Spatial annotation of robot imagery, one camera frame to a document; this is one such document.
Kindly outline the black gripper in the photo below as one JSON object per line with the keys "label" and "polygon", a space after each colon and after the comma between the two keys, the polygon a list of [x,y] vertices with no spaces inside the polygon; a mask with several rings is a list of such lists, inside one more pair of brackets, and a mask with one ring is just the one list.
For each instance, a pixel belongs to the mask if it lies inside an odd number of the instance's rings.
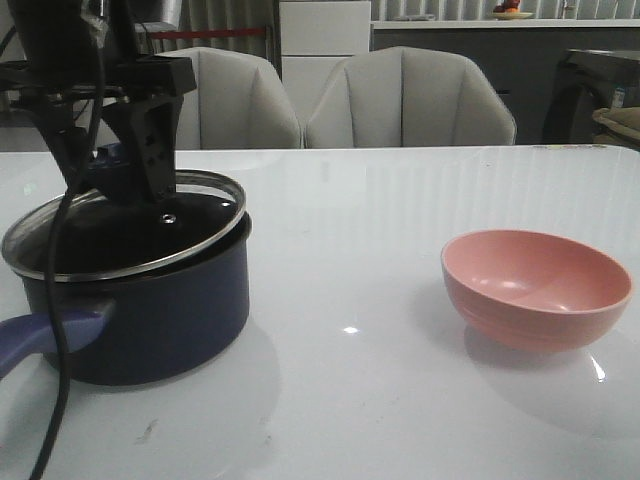
{"label": "black gripper", "polygon": [[176,190],[176,132],[183,95],[196,88],[192,61],[143,52],[135,1],[7,1],[10,39],[23,58],[1,63],[1,97],[24,108],[71,186],[90,158],[89,134],[76,124],[72,103],[106,98],[128,103],[104,108],[119,140],[115,178],[107,197],[118,203],[157,203]]}

